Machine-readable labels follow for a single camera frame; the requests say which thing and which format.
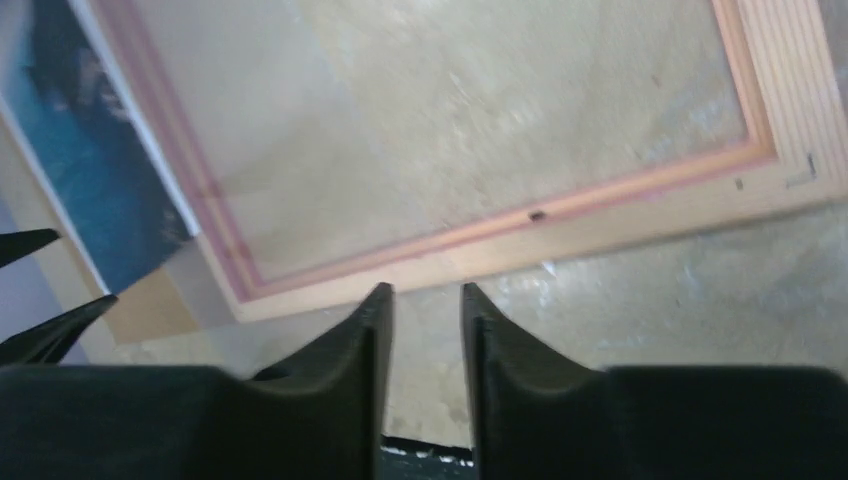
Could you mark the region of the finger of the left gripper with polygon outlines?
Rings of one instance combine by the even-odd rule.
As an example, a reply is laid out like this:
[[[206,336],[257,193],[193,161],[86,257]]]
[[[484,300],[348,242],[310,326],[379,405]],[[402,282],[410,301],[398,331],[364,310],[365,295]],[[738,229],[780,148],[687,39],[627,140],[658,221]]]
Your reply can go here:
[[[114,294],[105,295],[9,337],[1,342],[1,365],[58,365],[118,301]]]
[[[0,267],[3,268],[61,238],[55,229],[2,233],[0,235]]]

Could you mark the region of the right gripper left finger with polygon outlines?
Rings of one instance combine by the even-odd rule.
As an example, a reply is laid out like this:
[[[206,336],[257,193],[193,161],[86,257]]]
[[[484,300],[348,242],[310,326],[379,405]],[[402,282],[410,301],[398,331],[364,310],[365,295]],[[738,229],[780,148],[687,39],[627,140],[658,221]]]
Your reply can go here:
[[[374,479],[394,292],[240,379],[220,368],[1,365],[5,479]]]

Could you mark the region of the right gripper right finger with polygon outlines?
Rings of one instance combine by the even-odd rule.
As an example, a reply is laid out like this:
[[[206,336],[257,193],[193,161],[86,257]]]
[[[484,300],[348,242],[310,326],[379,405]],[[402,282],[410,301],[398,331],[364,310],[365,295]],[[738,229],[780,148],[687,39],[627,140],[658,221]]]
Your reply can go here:
[[[482,479],[843,479],[847,382],[811,366],[592,369],[462,288]]]

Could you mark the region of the seascape photo print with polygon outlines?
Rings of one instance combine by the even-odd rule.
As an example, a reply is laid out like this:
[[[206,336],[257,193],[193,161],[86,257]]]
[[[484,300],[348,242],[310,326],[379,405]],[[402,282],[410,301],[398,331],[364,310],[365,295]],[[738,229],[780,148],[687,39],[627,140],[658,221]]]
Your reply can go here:
[[[2,2],[1,98],[109,292],[193,237],[72,2]]]

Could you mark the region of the pink picture frame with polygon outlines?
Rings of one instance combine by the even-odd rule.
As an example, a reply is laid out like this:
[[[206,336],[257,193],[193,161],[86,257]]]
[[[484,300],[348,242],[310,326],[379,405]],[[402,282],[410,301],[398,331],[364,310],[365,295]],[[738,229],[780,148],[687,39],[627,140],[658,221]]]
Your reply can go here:
[[[816,1],[91,1],[234,317],[847,193]]]

